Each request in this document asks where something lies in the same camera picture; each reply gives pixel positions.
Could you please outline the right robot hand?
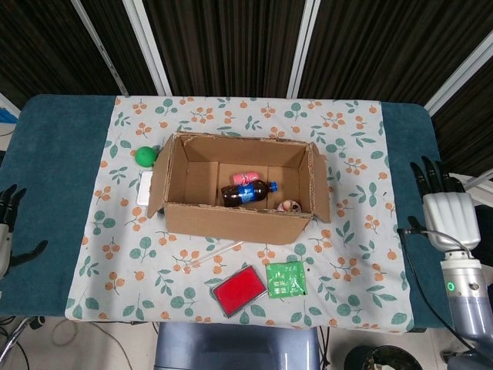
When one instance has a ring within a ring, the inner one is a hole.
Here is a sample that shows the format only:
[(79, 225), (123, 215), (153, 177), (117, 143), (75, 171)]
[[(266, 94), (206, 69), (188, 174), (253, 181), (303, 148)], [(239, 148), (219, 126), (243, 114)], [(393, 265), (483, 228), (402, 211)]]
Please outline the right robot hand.
[(471, 256), (481, 241), (471, 195), (459, 179), (443, 169), (440, 162), (426, 156), (421, 159), (424, 168), (415, 162), (411, 162), (410, 167), (421, 197), (425, 224), (420, 224), (416, 217), (409, 217), (410, 227), (399, 228), (399, 236), (423, 235), (444, 254), (462, 251)]

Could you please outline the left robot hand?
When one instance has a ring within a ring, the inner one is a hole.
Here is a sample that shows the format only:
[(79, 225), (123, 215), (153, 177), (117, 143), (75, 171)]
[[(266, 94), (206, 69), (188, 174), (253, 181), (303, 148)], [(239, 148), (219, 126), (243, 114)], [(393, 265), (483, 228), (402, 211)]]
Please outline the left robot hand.
[(42, 240), (33, 250), (24, 254), (12, 255), (12, 240), (18, 206), (26, 191), (26, 188), (17, 190), (17, 185), (12, 184), (1, 192), (1, 279), (8, 274), (12, 267), (17, 267), (37, 258), (48, 245), (48, 241)]

